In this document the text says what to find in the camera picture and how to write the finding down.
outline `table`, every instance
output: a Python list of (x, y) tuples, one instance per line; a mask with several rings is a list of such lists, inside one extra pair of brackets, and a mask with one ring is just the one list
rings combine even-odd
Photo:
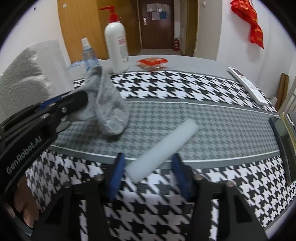
[[(278, 116), (273, 106), (258, 106), (221, 63), (159, 56), (168, 59), (168, 69), (151, 73), (135, 66), (146, 57), (131, 56), (128, 72), (110, 75), (131, 106), (130, 123), (119, 138), (104, 138), (95, 120), (72, 123), (27, 171), (40, 208), (46, 208), (61, 183), (80, 183), (102, 173), (118, 152), (133, 161), (190, 117), (201, 130), (179, 151), (182, 158), (210, 181), (235, 181), (271, 237), (294, 208), (296, 193), (295, 183), (286, 185), (268, 123), (270, 116)], [(110, 61), (101, 65), (110, 69)], [(83, 68), (70, 72), (76, 88), (83, 85)], [(138, 185), (124, 177), (106, 214), (112, 234), (120, 239), (184, 240), (192, 208), (179, 195), (166, 162)], [(210, 240), (215, 240), (217, 214), (213, 200)], [(81, 230), (86, 236), (83, 219)]]

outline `hand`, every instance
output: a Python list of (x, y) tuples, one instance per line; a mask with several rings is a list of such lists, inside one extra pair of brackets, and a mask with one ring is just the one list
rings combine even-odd
[[(17, 183), (17, 191), (15, 192), (13, 203), (19, 213), (23, 212), (25, 223), (32, 228), (34, 221), (39, 219), (39, 211), (32, 192), (27, 185), (26, 176), (23, 176)], [(7, 203), (4, 205), (9, 215), (15, 218), (12, 208)]]

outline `fire extinguisher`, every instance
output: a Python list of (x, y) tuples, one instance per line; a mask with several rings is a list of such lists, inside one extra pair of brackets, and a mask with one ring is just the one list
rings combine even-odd
[(174, 40), (174, 51), (178, 52), (180, 49), (180, 40), (179, 38), (175, 38)]

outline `remote control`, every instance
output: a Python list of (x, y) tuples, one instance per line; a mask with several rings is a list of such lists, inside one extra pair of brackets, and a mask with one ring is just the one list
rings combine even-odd
[(237, 69), (228, 67), (230, 73), (246, 88), (249, 94), (253, 97), (258, 105), (268, 105), (267, 100), (264, 96), (259, 92), (257, 87), (253, 85), (251, 81), (249, 81), (241, 72)]

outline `gray sock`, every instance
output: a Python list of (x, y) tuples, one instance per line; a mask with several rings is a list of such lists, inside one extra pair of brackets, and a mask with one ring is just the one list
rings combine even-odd
[(86, 107), (67, 116), (67, 121), (84, 121), (96, 117), (103, 135), (119, 135), (127, 126), (130, 109), (101, 66), (92, 67), (86, 75), (84, 90), (89, 98)]

